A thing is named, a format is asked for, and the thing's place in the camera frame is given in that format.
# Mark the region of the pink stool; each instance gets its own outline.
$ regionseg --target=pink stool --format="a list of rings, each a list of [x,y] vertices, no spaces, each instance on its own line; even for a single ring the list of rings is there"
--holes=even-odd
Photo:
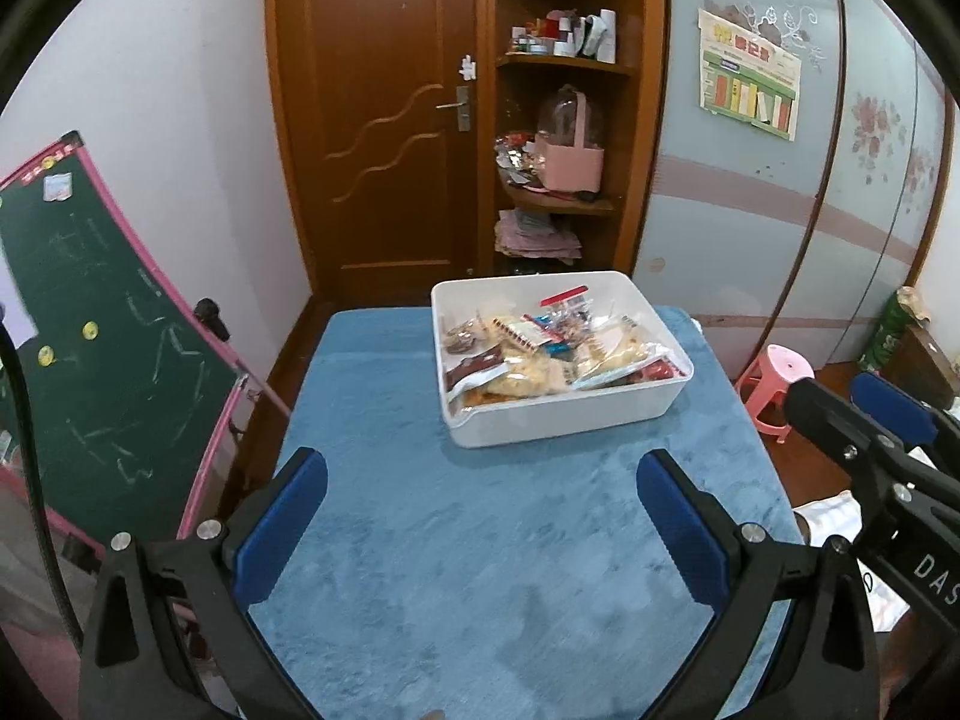
[[[786,346],[777,346],[776,343],[771,343],[750,363],[750,367],[743,372],[734,388],[739,395],[740,389],[747,382],[757,383],[754,391],[750,393],[750,397],[743,405],[747,409],[755,428],[768,436],[776,436],[776,443],[784,443],[787,434],[790,432],[790,426],[768,425],[766,422],[761,422],[758,416],[771,403],[776,403],[776,405],[784,403],[786,389],[795,381],[812,378],[813,368],[803,358],[803,355],[797,354]]]

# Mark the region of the blue tablecloth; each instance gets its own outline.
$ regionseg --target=blue tablecloth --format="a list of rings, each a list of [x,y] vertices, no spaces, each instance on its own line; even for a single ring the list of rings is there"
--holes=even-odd
[[[443,424],[429,309],[331,319],[281,455],[322,451],[329,493],[251,610],[325,717],[639,717],[711,614],[637,500],[650,449],[737,521],[800,541],[716,357],[684,312],[658,311],[696,367],[664,416],[490,449],[457,447]],[[723,714],[749,699],[784,610]]]

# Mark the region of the white wall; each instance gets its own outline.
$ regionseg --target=white wall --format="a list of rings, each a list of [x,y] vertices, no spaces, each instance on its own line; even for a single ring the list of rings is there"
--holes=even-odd
[[[956,103],[953,117],[960,124]],[[952,362],[960,355],[960,137],[953,139],[944,207],[917,287],[931,314],[930,334]]]
[[[193,305],[265,376],[309,296],[277,153],[263,0],[83,0],[0,116],[0,175],[76,129]]]

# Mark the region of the pink storage box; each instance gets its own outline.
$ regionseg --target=pink storage box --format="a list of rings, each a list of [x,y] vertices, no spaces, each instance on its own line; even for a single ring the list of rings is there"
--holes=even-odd
[[[584,146],[587,131],[587,97],[577,92],[577,124],[573,146],[554,146],[546,138],[534,143],[536,154],[544,158],[536,175],[552,191],[600,191],[603,175],[603,148]]]

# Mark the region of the black cable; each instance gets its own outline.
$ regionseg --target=black cable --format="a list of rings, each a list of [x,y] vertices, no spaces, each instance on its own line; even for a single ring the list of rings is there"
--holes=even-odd
[[[27,483],[27,503],[30,506],[30,519],[34,522],[37,546],[47,581],[53,592],[56,608],[64,620],[67,635],[77,648],[83,650],[83,630],[74,611],[73,603],[66,591],[64,575],[59,570],[54,542],[50,538],[50,524],[47,522],[46,507],[43,504],[43,488],[40,485],[40,469],[37,467],[37,444],[34,440],[34,419],[30,413],[30,396],[27,394],[27,380],[23,376],[20,356],[16,353],[13,339],[3,324],[4,308],[0,305],[0,362],[7,372],[10,389],[13,394],[13,408],[16,411],[16,425],[20,440],[20,457],[23,463],[23,477]]]

